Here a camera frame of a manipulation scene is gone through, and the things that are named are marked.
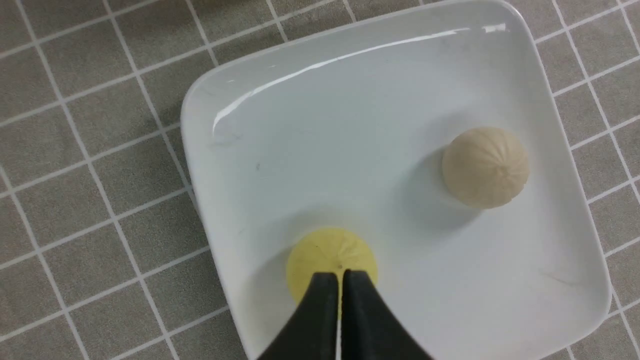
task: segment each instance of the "tile surface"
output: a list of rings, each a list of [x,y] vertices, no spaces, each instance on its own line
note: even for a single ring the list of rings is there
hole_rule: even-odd
[[[224,64],[231,60],[241,58],[268,47],[282,44],[282,35],[276,25],[267,26],[243,37],[235,38],[229,42],[213,48],[218,63]]]
[[[13,186],[83,159],[60,107],[16,121],[0,131],[0,163]]]
[[[640,204],[631,186],[589,205],[604,252],[640,236]]]
[[[93,166],[116,214],[182,188],[160,136],[98,159]]]
[[[180,121],[180,107],[187,90],[212,68],[211,57],[203,51],[142,75],[164,126]]]
[[[166,136],[169,138],[169,143],[171,144],[171,147],[173,147],[176,157],[178,157],[178,161],[180,162],[182,171],[184,171],[184,175],[187,177],[187,181],[191,182],[189,167],[187,166],[187,157],[184,154],[184,144],[182,143],[182,133],[180,128],[178,127],[177,129],[167,131]]]
[[[136,277],[116,228],[107,225],[43,253],[66,304]]]
[[[83,360],[64,316],[0,343],[0,359]]]
[[[420,5],[420,3],[418,0],[351,0],[349,5],[351,5],[351,10],[356,20],[364,20],[390,12],[409,9]]]
[[[607,258],[609,265],[609,276],[611,276],[611,284],[613,284],[620,305],[626,306],[640,298],[640,243],[635,243]]]
[[[607,129],[587,85],[557,96],[556,106],[569,145],[574,145]]]
[[[137,283],[73,310],[70,315],[92,360],[110,359],[161,334]]]
[[[20,255],[33,251],[15,204],[11,197],[0,199],[0,264],[13,260]]]
[[[587,199],[627,180],[610,136],[601,136],[573,151],[580,181]]]
[[[610,125],[640,115],[640,61],[595,79],[593,88]]]
[[[12,332],[60,310],[53,288],[36,256],[0,270],[0,290],[0,334]]]
[[[198,213],[186,192],[128,216],[120,225],[141,272],[207,246]]]
[[[37,37],[107,15],[100,0],[22,0]]]
[[[246,359],[240,339],[234,331],[231,314],[225,311],[172,337],[181,359]]]
[[[571,30],[587,74],[593,75],[638,56],[638,50],[617,11]]]
[[[184,0],[159,0],[116,19],[139,69],[204,45]]]
[[[165,341],[160,341],[139,352],[127,356],[124,360],[173,360],[171,350]]]
[[[40,246],[109,218],[87,166],[26,188],[17,197]]]
[[[349,24],[351,17],[342,1],[333,1],[282,22],[289,40]]]
[[[15,1],[0,1],[0,53],[31,41]]]
[[[614,132],[622,157],[631,176],[640,175],[640,121],[635,121]]]
[[[562,349],[555,354],[545,357],[544,360],[571,360],[571,358],[569,357],[569,352]]]
[[[105,20],[42,44],[62,95],[131,73],[124,49]]]
[[[67,104],[89,155],[158,130],[135,79]]]
[[[273,20],[265,0],[192,0],[209,41]]]
[[[560,18],[551,0],[508,0],[527,22],[534,38],[562,29]]]
[[[147,285],[168,331],[227,303],[209,252],[151,275]]]
[[[618,360],[636,356],[620,315],[607,320],[591,335],[571,346],[575,360]]]
[[[617,5],[616,0],[556,0],[567,25],[594,16]]]
[[[0,121],[56,100],[33,48],[0,59],[0,69]]]
[[[538,53],[545,67],[551,91],[558,91],[584,79],[566,34],[539,43]]]

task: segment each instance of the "plate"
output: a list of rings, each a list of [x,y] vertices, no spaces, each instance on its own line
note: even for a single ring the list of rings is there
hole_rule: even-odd
[[[447,193],[442,149],[501,127],[529,153],[509,204]],[[436,359],[539,359],[604,320],[609,277],[532,36],[510,5],[438,3],[334,29],[197,80],[182,135],[200,216],[250,359],[295,309],[289,250],[345,227]]]

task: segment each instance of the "pleated dough ball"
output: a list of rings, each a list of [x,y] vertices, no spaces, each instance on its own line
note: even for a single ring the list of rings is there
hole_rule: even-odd
[[[529,178],[527,152],[518,138],[496,127],[465,131],[446,148],[442,175],[449,191],[477,209],[505,205]]]

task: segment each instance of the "yellow dough ball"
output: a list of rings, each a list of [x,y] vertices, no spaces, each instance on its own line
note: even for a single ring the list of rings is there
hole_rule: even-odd
[[[364,270],[378,282],[378,266],[369,246],[358,235],[339,228],[324,228],[306,235],[291,250],[287,262],[287,285],[297,304],[302,301],[315,272],[333,272],[342,298],[344,271]]]
[[[449,191],[477,209],[505,205],[529,178],[529,159],[518,138],[496,127],[465,131],[446,148],[442,175]]]

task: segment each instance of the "white grout line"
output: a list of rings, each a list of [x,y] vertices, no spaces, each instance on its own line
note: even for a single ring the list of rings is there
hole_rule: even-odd
[[[129,279],[129,280],[123,282],[122,284],[118,284],[118,285],[116,285],[116,286],[114,286],[112,288],[109,288],[109,289],[104,290],[104,291],[102,291],[102,292],[100,292],[98,294],[95,294],[95,295],[93,295],[91,297],[88,297],[87,299],[84,299],[84,300],[81,300],[79,302],[76,302],[75,304],[69,305],[69,306],[66,307],[65,310],[57,311],[57,312],[55,312],[55,313],[53,313],[51,315],[47,315],[44,318],[39,319],[39,320],[37,320],[37,321],[35,321],[33,323],[29,323],[29,324],[27,324],[27,325],[25,325],[25,326],[23,326],[23,327],[21,327],[19,329],[16,329],[16,330],[14,330],[14,331],[12,331],[12,332],[10,332],[8,334],[0,336],[0,342],[2,342],[4,340],[8,340],[8,339],[10,339],[10,338],[12,338],[12,337],[14,337],[16,335],[22,334],[23,332],[28,331],[30,329],[33,329],[36,326],[42,325],[43,323],[48,322],[49,320],[52,320],[54,318],[59,317],[60,315],[63,315],[65,312],[68,313],[69,311],[73,311],[75,309],[83,307],[83,306],[85,306],[87,304],[90,304],[90,303],[92,303],[92,302],[94,302],[96,300],[99,300],[99,299],[101,299],[101,298],[103,298],[103,297],[105,297],[107,295],[110,295],[110,294],[112,294],[112,293],[114,293],[114,292],[116,292],[118,290],[122,290],[122,289],[126,288],[127,286],[136,284],[137,282],[141,281],[141,279],[146,279],[147,277],[153,276],[153,275],[155,275],[155,274],[157,274],[159,272],[162,272],[162,271],[164,271],[164,270],[166,270],[166,269],[168,269],[168,268],[170,268],[172,266],[178,265],[179,263],[182,263],[184,261],[192,259],[192,258],[202,254],[203,252],[207,252],[208,250],[209,250],[209,246],[207,245],[207,246],[202,247],[202,248],[200,248],[200,249],[198,249],[196,251],[193,251],[193,252],[191,252],[189,254],[186,254],[185,256],[182,256],[182,257],[177,258],[177,259],[175,259],[173,261],[170,261],[167,264],[161,265],[161,266],[159,266],[159,267],[157,267],[155,269],[151,269],[148,272],[145,272],[144,274],[142,274],[141,276],[136,276],[135,278]],[[173,336],[174,332],[176,332],[176,330],[170,331],[168,333],[169,336]]]
[[[36,35],[35,32],[33,31],[33,27],[31,26],[31,22],[29,21],[29,18],[27,16],[27,13],[24,10],[24,7],[22,5],[22,1],[21,0],[15,0],[15,4],[18,8],[18,11],[20,12],[20,16],[22,17],[22,21],[24,22],[25,27],[27,28],[27,32],[29,33],[29,36],[31,37],[31,41],[34,42],[34,46],[36,49],[36,52],[38,53],[38,56],[40,57],[40,60],[42,61],[42,65],[44,67],[44,70],[47,74],[47,77],[49,78],[49,82],[51,83],[51,86],[53,87],[54,93],[56,94],[56,98],[58,99],[58,101],[62,100],[62,95],[60,94],[60,90],[56,84],[55,79],[53,78],[53,73],[51,72],[51,68],[49,67],[49,63],[47,63],[47,58],[44,56],[44,52],[42,51],[42,48],[40,47],[40,44],[36,42]],[[77,136],[77,130],[75,129],[75,127],[73,126],[73,122],[71,121],[70,118],[70,114],[68,109],[66,108],[66,106],[63,106],[63,111],[65,112],[65,115],[67,116],[67,121],[69,122],[70,126],[72,126],[72,132],[74,132],[74,136]],[[11,184],[9,182],[9,179],[6,177],[6,174],[4,173],[4,169],[2,169],[2,176],[4,177],[4,181],[7,185],[7,189],[9,189],[9,191],[11,191]],[[78,348],[80,349],[80,353],[82,353],[82,356],[84,358],[84,360],[88,360],[89,359],[89,355],[86,352],[86,349],[84,348],[84,344],[82,342],[82,339],[80,338],[80,335],[78,334],[76,325],[74,324],[73,320],[71,319],[71,316],[69,315],[69,311],[65,305],[64,300],[62,299],[62,294],[60,293],[60,289],[58,289],[58,286],[56,285],[56,281],[53,278],[53,274],[51,273],[51,269],[49,268],[49,265],[47,264],[47,262],[45,261],[43,255],[42,255],[42,251],[40,250],[40,247],[38,246],[38,243],[35,239],[35,235],[33,234],[33,230],[29,224],[29,220],[27,219],[27,216],[22,208],[22,206],[20,205],[20,202],[18,201],[18,197],[15,195],[15,193],[13,193],[12,195],[12,199],[15,202],[16,208],[18,210],[18,213],[20,214],[20,217],[22,218],[22,221],[24,222],[24,226],[27,229],[27,234],[29,236],[29,239],[31,240],[31,244],[33,245],[33,248],[36,250],[37,256],[42,264],[42,267],[44,268],[44,272],[47,275],[47,278],[49,280],[49,282],[51,283],[51,287],[53,288],[53,291],[56,295],[56,298],[58,299],[58,303],[60,304],[60,308],[63,311],[63,314],[67,320],[67,323],[71,329],[71,333],[74,336],[74,339],[78,345]]]
[[[564,22],[564,17],[562,15],[562,12],[560,11],[560,7],[558,7],[557,1],[556,0],[552,0],[552,3],[554,5],[554,8],[556,9],[556,12],[558,14],[558,18],[560,19],[560,24],[562,25],[562,27],[564,29],[567,29],[566,23]],[[620,161],[622,162],[622,166],[625,169],[625,172],[627,173],[627,177],[629,181],[632,181],[633,178],[631,176],[631,173],[629,172],[629,168],[625,162],[624,157],[622,156],[622,152],[620,151],[620,147],[618,146],[618,142],[616,141],[616,137],[614,136],[614,134],[611,132],[611,126],[609,125],[609,121],[607,120],[607,115],[604,112],[604,109],[602,108],[602,104],[600,104],[600,99],[598,98],[598,95],[595,92],[595,89],[593,88],[593,84],[591,83],[591,80],[589,79],[587,70],[582,62],[582,58],[580,57],[580,53],[578,52],[578,49],[575,46],[575,43],[573,42],[573,37],[571,34],[571,31],[567,31],[566,32],[567,37],[569,39],[569,45],[571,46],[571,49],[573,50],[573,53],[575,54],[576,60],[578,61],[578,65],[580,65],[580,69],[582,71],[582,75],[584,76],[587,86],[589,87],[589,90],[591,91],[591,95],[593,96],[593,99],[595,100],[596,103],[596,107],[598,108],[598,111],[600,112],[600,115],[602,116],[602,120],[604,120],[604,124],[607,128],[607,130],[609,130],[609,136],[611,136],[611,140],[613,141],[613,146],[616,149],[616,152],[618,153],[618,157],[620,158]],[[636,199],[638,201],[638,203],[640,203],[640,195],[638,194],[638,190],[636,188],[636,185],[631,182],[631,187],[633,188],[633,191],[636,195]],[[613,290],[613,297],[616,301],[616,304],[618,305],[618,308],[620,308],[620,300],[618,299],[618,294],[616,293],[615,288],[612,289]],[[620,315],[622,317],[622,322],[625,324],[625,328],[627,329],[627,333],[629,335],[629,338],[631,339],[631,342],[633,343],[634,349],[636,350],[636,356],[638,359],[640,359],[640,348],[638,348],[637,345],[637,341],[636,338],[634,337],[633,332],[631,331],[631,328],[629,327],[628,321],[627,321],[627,317],[625,316],[624,311],[620,312]]]
[[[278,28],[278,31],[280,32],[280,36],[282,37],[282,41],[284,42],[288,42],[289,39],[287,38],[287,34],[285,34],[284,32],[284,28],[282,27],[282,23],[280,22],[281,20],[278,18],[278,14],[276,13],[276,9],[273,7],[273,3],[271,2],[271,0],[266,0],[267,2],[267,7],[269,8],[269,12],[271,12],[271,16],[273,17],[273,20],[275,21],[276,27]]]
[[[631,245],[633,245],[633,244],[635,244],[635,243],[637,243],[639,241],[640,241],[640,237],[637,237],[637,238],[635,238],[635,239],[633,239],[633,240],[631,240],[631,241],[629,241],[627,243],[624,243],[623,245],[620,245],[619,247],[616,247],[613,250],[607,251],[606,254],[604,254],[604,257],[608,258],[609,256],[611,256],[611,255],[613,255],[613,254],[615,254],[615,253],[617,253],[617,252],[619,252],[621,250],[624,250],[627,247],[630,247]]]
[[[189,8],[189,12],[191,13],[192,18],[196,23],[196,27],[198,28],[198,32],[200,33],[200,37],[202,38],[202,41],[204,41],[204,44],[207,46],[207,52],[209,53],[209,57],[211,57],[211,61],[213,61],[213,65],[215,67],[220,66],[220,64],[218,63],[218,59],[216,58],[216,55],[213,53],[213,48],[209,46],[209,40],[207,39],[207,35],[204,32],[204,28],[202,27],[200,18],[198,18],[198,13],[196,13],[196,9],[193,7],[193,3],[191,2],[191,0],[184,0],[184,1],[187,3],[187,7]]]
[[[144,204],[142,204],[142,205],[140,205],[140,206],[138,206],[136,208],[133,208],[131,210],[125,211],[124,213],[121,213],[121,214],[117,215],[116,216],[116,220],[122,220],[125,217],[133,215],[133,214],[135,214],[135,213],[137,213],[139,211],[143,211],[145,209],[151,208],[152,206],[158,205],[161,202],[164,202],[166,200],[172,199],[172,198],[174,198],[174,197],[176,197],[178,195],[183,194],[184,192],[189,192],[189,191],[191,191],[191,186],[189,186],[188,188],[183,188],[183,189],[180,189],[180,190],[176,190],[176,191],[174,191],[172,193],[168,193],[168,194],[166,194],[166,195],[164,195],[162,197],[159,197],[157,199],[154,199],[154,200],[152,200],[150,202],[144,203]],[[51,250],[51,249],[57,247],[58,245],[62,245],[62,244],[67,243],[67,242],[69,242],[71,240],[75,240],[76,238],[79,238],[82,235],[86,235],[86,234],[88,234],[88,233],[90,233],[92,231],[96,231],[97,229],[100,229],[101,227],[107,226],[109,224],[113,224],[113,219],[109,219],[109,220],[105,220],[103,222],[99,222],[98,224],[92,225],[90,227],[87,227],[86,229],[80,230],[80,231],[78,231],[78,232],[76,232],[74,234],[71,234],[69,236],[66,236],[66,237],[64,237],[62,239],[59,239],[59,240],[56,240],[56,241],[54,241],[52,243],[44,245],[43,247],[40,247],[40,250],[42,252]],[[36,254],[35,252],[30,252],[28,254],[19,256],[19,257],[13,259],[13,260],[9,260],[9,261],[7,261],[5,263],[2,263],[2,264],[0,264],[0,270],[2,270],[4,268],[8,268],[9,266],[15,265],[17,263],[20,263],[21,261],[24,261],[26,259],[29,259],[31,256],[34,256],[35,254]]]
[[[602,132],[601,132],[601,133],[599,133],[599,134],[593,135],[592,137],[587,138],[587,139],[585,139],[585,140],[583,140],[583,141],[581,141],[581,142],[579,142],[579,143],[575,143],[575,144],[571,145],[571,148],[570,148],[570,149],[571,149],[571,150],[575,150],[575,149],[577,149],[577,148],[579,148],[579,147],[582,147],[583,145],[586,145],[586,144],[588,144],[588,143],[592,142],[593,140],[596,140],[596,139],[598,139],[598,138],[601,138],[601,137],[603,137],[603,136],[604,136],[604,135],[606,135],[606,134],[612,133],[612,132],[614,132],[615,130],[618,130],[619,128],[621,128],[621,127],[625,127],[625,126],[627,126],[627,125],[629,125],[629,124],[633,123],[634,121],[636,121],[636,120],[638,120],[638,119],[640,119],[640,115],[638,115],[638,116],[636,116],[636,117],[632,117],[631,119],[629,119],[629,120],[627,120],[627,121],[623,121],[623,122],[619,123],[618,125],[612,126],[612,127],[610,127],[609,129],[607,129],[607,130],[605,130],[605,131],[602,131]]]
[[[344,3],[344,7],[347,9],[349,13],[349,17],[351,17],[351,22],[356,22],[356,15],[353,14],[353,10],[351,9],[351,5],[349,5],[349,0],[342,0]]]
[[[575,360],[575,356],[573,355],[573,351],[571,350],[571,345],[566,347],[566,351],[569,353],[569,359]]]
[[[188,323],[187,325],[183,325],[183,326],[181,326],[181,327],[179,327],[179,328],[177,328],[175,330],[172,330],[169,334],[170,334],[170,336],[174,336],[176,334],[179,334],[180,332],[188,330],[188,329],[190,329],[190,328],[192,328],[192,327],[194,327],[194,326],[196,326],[196,325],[198,325],[198,324],[200,324],[202,322],[205,322],[205,321],[207,321],[207,320],[209,320],[209,319],[211,319],[211,318],[213,318],[213,317],[215,317],[215,316],[217,316],[219,314],[224,313],[227,310],[229,310],[229,307],[228,306],[223,306],[223,307],[219,308],[218,310],[215,310],[215,311],[213,311],[213,312],[211,312],[209,314],[206,314],[205,316],[203,316],[203,317],[201,317],[199,319],[196,319],[196,320]],[[142,344],[142,345],[140,345],[138,347],[134,347],[131,350],[123,352],[122,354],[120,354],[120,355],[118,355],[116,357],[113,357],[110,360],[122,360],[122,359],[125,359],[126,357],[129,357],[129,356],[131,356],[131,355],[133,355],[133,354],[135,354],[135,353],[137,353],[139,351],[145,350],[146,348],[148,348],[148,347],[150,347],[152,345],[155,345],[155,344],[159,343],[162,340],[163,340],[163,338],[162,338],[162,336],[160,336],[160,337],[155,338],[155,339],[153,339],[151,341],[148,341],[148,342],[146,342],[146,343],[144,343],[144,344]]]
[[[618,309],[622,309],[622,306],[620,306],[618,293],[616,293],[616,289],[613,289],[613,300],[616,302]],[[629,321],[627,321],[627,316],[625,315],[624,310],[620,310],[620,316],[622,317],[622,323],[625,325],[625,329],[629,334],[629,338],[631,338],[631,344],[633,344],[634,349],[636,350],[636,355],[638,356],[638,359],[640,359],[640,348],[638,348],[636,337],[634,336],[634,332],[631,331],[631,326],[629,326]]]

